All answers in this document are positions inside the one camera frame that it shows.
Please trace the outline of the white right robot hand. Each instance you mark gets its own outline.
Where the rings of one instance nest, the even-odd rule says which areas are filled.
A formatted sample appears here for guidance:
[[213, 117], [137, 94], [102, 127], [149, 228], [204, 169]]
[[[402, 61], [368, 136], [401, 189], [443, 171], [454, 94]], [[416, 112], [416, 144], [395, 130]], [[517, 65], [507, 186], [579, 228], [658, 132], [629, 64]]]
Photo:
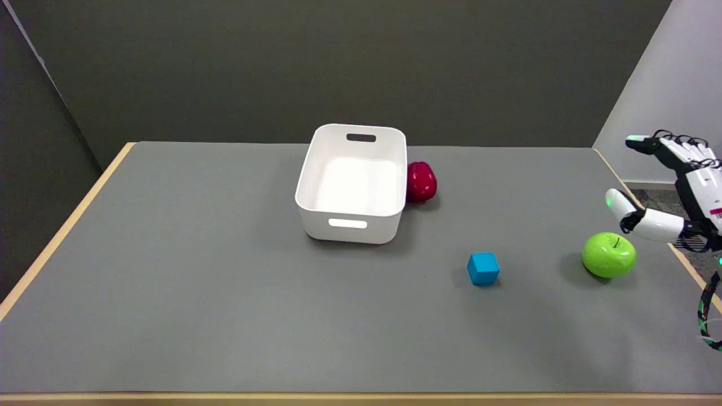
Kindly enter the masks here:
[[604, 200], [621, 231], [649, 241], [678, 242], [692, 252], [696, 249], [689, 245], [689, 240], [701, 237], [706, 244], [697, 252], [720, 251], [720, 159], [707, 141], [660, 129], [653, 135], [630, 135], [625, 144], [636, 152], [653, 155], [676, 173], [676, 192], [688, 218], [642, 208], [627, 193], [611, 188]]

